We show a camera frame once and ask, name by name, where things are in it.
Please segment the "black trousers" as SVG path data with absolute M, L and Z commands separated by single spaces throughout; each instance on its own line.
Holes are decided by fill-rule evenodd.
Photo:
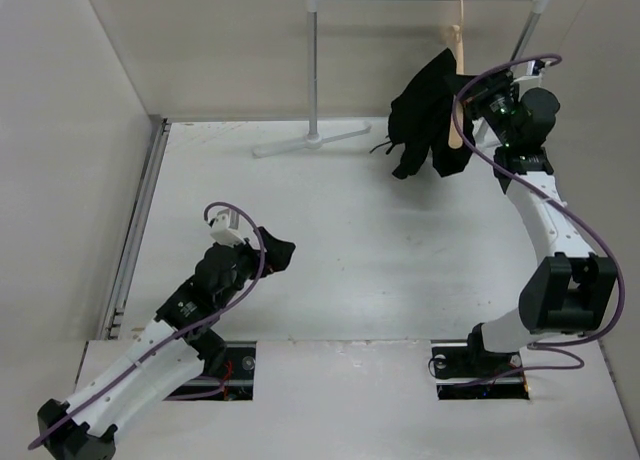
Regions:
M 443 77 L 456 73 L 456 67 L 451 49 L 444 49 L 391 102 L 383 145 L 387 153 L 397 146 L 403 148 L 400 163 L 392 172 L 395 178 L 404 180 L 416 175 L 428 157 L 442 178 L 460 173 L 468 165 L 471 150 L 467 146 L 449 146 L 453 98 Z

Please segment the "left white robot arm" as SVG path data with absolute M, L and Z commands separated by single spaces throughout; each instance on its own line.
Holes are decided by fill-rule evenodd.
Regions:
M 296 246 L 265 228 L 259 246 L 235 234 L 215 235 L 193 274 L 156 311 L 131 347 L 97 378 L 37 412 L 44 447 L 55 459 L 110 459 L 126 429 L 186 382 L 221 373 L 226 342 L 212 326 L 245 287 L 286 270 Z

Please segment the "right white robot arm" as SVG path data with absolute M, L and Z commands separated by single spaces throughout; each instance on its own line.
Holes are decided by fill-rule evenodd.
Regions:
M 499 145 L 488 163 L 502 192 L 517 209 L 538 266 L 518 305 L 476 325 L 457 356 L 437 363 L 446 377 L 478 382 L 524 372 L 513 364 L 523 347 L 564 353 L 569 346 L 599 339 L 609 299 L 625 300 L 620 267 L 609 247 L 597 254 L 584 240 L 599 236 L 569 211 L 557 191 L 544 143 L 556 124 L 560 103 L 540 87 L 522 92 L 509 69 L 478 76 L 446 77 L 454 106 L 468 120 L 484 120 Z

